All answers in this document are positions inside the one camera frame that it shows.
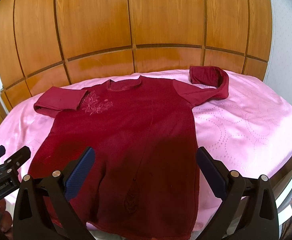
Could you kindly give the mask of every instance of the wooden wall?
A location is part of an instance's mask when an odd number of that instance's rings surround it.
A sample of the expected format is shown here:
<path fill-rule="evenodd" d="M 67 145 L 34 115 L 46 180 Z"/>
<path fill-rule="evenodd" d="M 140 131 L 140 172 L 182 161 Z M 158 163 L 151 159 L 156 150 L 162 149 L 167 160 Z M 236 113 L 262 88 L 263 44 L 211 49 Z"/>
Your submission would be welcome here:
<path fill-rule="evenodd" d="M 270 0 L 1 0 L 2 98 L 190 65 L 263 80 L 271 36 Z"/>

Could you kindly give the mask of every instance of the bed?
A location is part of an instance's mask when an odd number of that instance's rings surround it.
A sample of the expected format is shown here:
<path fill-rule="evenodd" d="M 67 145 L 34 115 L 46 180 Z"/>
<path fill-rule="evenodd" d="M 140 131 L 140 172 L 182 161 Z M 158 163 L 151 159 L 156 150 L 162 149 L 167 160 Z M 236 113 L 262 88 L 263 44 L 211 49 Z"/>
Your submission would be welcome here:
<path fill-rule="evenodd" d="M 238 170 L 245 177 L 258 178 L 261 174 L 271 177 L 292 156 L 292 106 L 257 78 L 227 73 L 229 97 L 193 108 L 198 146 L 204 146 L 214 159 L 221 160 L 229 170 Z M 189 70 L 134 73 L 111 79 L 137 79 L 140 75 L 190 84 Z M 81 89 L 108 79 L 86 80 L 67 88 Z M 31 150 L 31 158 L 19 169 L 20 179 L 27 174 L 31 160 L 54 122 L 53 118 L 34 111 L 33 105 L 40 95 L 18 104 L 0 125 L 0 145 L 6 148 L 0 163 L 24 145 Z M 6 200 L 14 205 L 16 197 L 17 191 Z M 199 208 L 193 231 L 203 230 L 220 203 L 201 174 Z M 87 227 L 96 230 L 90 224 Z"/>

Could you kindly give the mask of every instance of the human hand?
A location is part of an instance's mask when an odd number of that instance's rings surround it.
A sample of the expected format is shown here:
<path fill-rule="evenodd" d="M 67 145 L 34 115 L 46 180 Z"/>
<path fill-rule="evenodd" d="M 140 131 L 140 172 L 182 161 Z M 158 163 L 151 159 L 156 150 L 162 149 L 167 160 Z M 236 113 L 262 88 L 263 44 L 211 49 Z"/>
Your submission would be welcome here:
<path fill-rule="evenodd" d="M 0 230 L 9 240 L 13 240 L 13 219 L 8 211 L 6 211 L 6 200 L 0 200 L 0 213 L 3 215 L 0 221 Z"/>

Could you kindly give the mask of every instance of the neckline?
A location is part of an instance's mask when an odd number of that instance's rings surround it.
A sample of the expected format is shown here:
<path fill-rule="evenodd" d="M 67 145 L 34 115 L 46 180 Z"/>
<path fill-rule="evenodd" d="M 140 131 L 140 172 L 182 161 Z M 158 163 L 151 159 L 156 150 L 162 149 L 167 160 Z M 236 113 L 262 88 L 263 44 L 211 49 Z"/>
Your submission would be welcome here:
<path fill-rule="evenodd" d="M 138 79 L 124 79 L 120 81 L 113 81 L 108 79 L 106 81 L 106 88 L 110 91 L 125 91 L 139 87 L 142 84 L 142 76 Z"/>

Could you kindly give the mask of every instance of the shirt's right sleeve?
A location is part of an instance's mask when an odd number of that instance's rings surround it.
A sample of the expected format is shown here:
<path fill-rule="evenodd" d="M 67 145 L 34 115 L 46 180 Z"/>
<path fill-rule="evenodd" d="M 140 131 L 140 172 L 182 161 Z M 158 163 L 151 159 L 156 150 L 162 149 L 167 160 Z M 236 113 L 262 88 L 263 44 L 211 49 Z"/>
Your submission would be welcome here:
<path fill-rule="evenodd" d="M 51 87 L 34 104 L 34 110 L 39 114 L 55 118 L 62 110 L 76 110 L 86 93 L 88 90 Z"/>

